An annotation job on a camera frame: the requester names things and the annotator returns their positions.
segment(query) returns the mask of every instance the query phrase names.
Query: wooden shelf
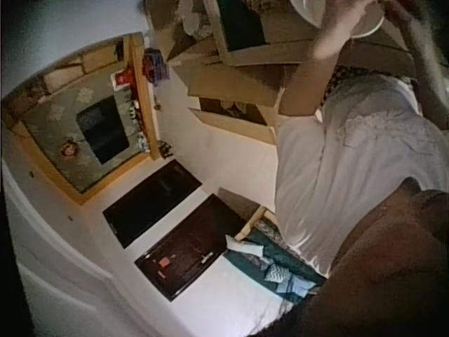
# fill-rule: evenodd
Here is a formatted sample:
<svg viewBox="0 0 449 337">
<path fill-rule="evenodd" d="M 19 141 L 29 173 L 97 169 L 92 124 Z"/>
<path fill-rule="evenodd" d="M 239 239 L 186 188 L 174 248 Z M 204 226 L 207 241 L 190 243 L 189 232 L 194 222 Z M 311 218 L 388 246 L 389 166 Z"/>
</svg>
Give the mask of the wooden shelf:
<svg viewBox="0 0 449 337">
<path fill-rule="evenodd" d="M 134 33 L 130 38 L 130 61 L 134 68 L 135 81 L 138 88 L 140 111 L 145 125 L 145 134 L 147 135 L 150 156 L 156 160 L 161 157 L 157 145 L 156 131 L 154 130 L 153 120 L 153 94 L 149 92 L 147 78 L 142 73 L 142 60 L 145 53 L 143 36 L 141 33 Z"/>
<path fill-rule="evenodd" d="M 276 144 L 274 130 L 271 126 L 264 126 L 251 123 L 250 121 L 223 116 L 212 112 L 204 112 L 193 108 L 190 108 L 190 110 L 204 124 L 214 126 L 215 128 L 221 128 L 222 130 L 232 133 L 237 133 L 241 136 L 256 139 L 270 145 Z"/>
<path fill-rule="evenodd" d="M 166 63 L 176 66 L 184 61 L 216 56 L 213 36 L 195 41 L 185 34 L 177 19 L 177 4 L 177 0 L 145 1 L 148 25 L 154 28 L 158 49 Z"/>
</svg>

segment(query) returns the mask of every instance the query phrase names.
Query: white plate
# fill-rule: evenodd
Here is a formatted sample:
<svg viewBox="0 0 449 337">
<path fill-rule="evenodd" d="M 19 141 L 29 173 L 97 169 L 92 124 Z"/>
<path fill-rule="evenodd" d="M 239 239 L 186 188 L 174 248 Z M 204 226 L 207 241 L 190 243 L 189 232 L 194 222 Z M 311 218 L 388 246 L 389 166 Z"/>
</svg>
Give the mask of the white plate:
<svg viewBox="0 0 449 337">
<path fill-rule="evenodd" d="M 319 28 L 323 19 L 326 0 L 290 0 L 295 10 L 310 24 Z M 354 28 L 352 37 L 367 37 L 380 28 L 384 22 L 384 11 L 377 3 L 368 5 L 366 14 Z"/>
</svg>

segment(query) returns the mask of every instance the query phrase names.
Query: wooden frame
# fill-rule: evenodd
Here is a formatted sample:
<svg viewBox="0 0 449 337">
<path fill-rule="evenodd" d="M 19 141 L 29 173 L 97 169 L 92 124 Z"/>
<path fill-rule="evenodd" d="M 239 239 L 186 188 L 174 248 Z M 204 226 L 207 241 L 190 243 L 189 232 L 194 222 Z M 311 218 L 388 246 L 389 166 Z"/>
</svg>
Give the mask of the wooden frame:
<svg viewBox="0 0 449 337">
<path fill-rule="evenodd" d="M 294 41 L 256 46 L 229 51 L 225 30 L 222 26 L 217 0 L 204 0 L 210 24 L 223 63 L 231 66 L 262 64 L 298 64 L 305 60 L 307 50 L 316 36 L 316 29 L 302 18 L 295 19 L 295 26 L 301 26 L 304 33 Z M 415 77 L 415 67 L 409 52 L 397 34 L 397 29 L 385 22 L 381 29 L 364 39 L 353 40 L 340 56 L 341 65 L 364 67 L 379 72 L 389 72 L 408 77 Z"/>
<path fill-rule="evenodd" d="M 150 86 L 142 73 L 142 59 L 145 53 L 142 33 L 134 33 L 130 37 L 130 55 L 134 67 L 135 81 L 138 88 L 140 111 L 142 113 L 143 123 L 145 125 L 145 133 L 147 135 L 148 145 L 150 148 L 150 156 L 156 160 L 161 157 L 159 147 L 157 145 L 156 131 L 153 122 L 153 92 L 149 92 Z"/>
<path fill-rule="evenodd" d="M 23 146 L 26 153 L 29 155 L 31 160 L 39 167 L 39 169 L 44 173 L 44 175 L 52 181 L 60 190 L 62 190 L 70 199 L 75 201 L 77 204 L 82 205 L 90 198 L 95 196 L 98 192 L 105 189 L 106 186 L 114 182 L 117 178 L 122 176 L 124 173 L 137 166 L 144 160 L 153 159 L 156 160 L 161 157 L 159 148 L 157 145 L 156 133 L 154 130 L 154 122 L 152 115 L 152 94 L 149 92 L 149 86 L 147 84 L 147 79 L 142 74 L 142 58 L 144 55 L 145 47 L 143 45 L 143 37 L 141 33 L 132 34 L 131 36 L 124 36 L 123 38 L 123 66 L 125 67 L 128 63 L 132 64 L 135 70 L 135 79 L 138 87 L 139 103 L 140 109 L 142 111 L 142 118 L 145 124 L 145 131 L 147 133 L 147 138 L 150 147 L 150 154 L 139 153 L 134 157 L 130 158 L 128 161 L 124 162 L 122 165 L 109 172 L 96 184 L 88 188 L 84 193 L 80 193 L 69 181 L 55 168 L 52 162 L 47 158 L 47 156 L 42 152 L 37 143 L 34 141 L 31 134 L 28 132 L 25 125 L 16 119 L 13 114 L 6 114 L 2 117 L 2 122 L 5 123 L 6 127 L 12 130 L 12 132 L 18 138 L 20 144 Z M 73 85 L 82 79 L 89 76 L 95 76 L 98 71 L 101 71 L 103 67 L 98 70 L 94 70 L 84 76 L 76 79 L 75 81 L 69 82 L 67 85 L 59 88 L 54 93 L 50 95 L 45 95 L 43 98 L 39 99 L 37 104 L 40 104 L 50 97 L 53 97 L 57 93 L 65 90 L 69 86 Z"/>
<path fill-rule="evenodd" d="M 272 213 L 269 209 L 263 206 L 259 206 L 259 208 L 254 212 L 251 216 L 250 220 L 245 224 L 245 226 L 241 229 L 240 233 L 238 233 L 234 238 L 236 241 L 241 241 L 245 239 L 250 233 L 252 228 L 261 218 L 267 218 L 276 226 L 279 226 L 278 221 L 274 213 Z"/>
<path fill-rule="evenodd" d="M 198 109 L 190 108 L 190 110 L 204 124 L 221 128 L 223 130 L 237 133 L 241 136 L 259 140 L 270 145 L 276 144 L 276 139 L 271 126 L 260 125 L 245 121 L 243 119 L 215 114 L 212 112 L 204 112 Z"/>
</svg>

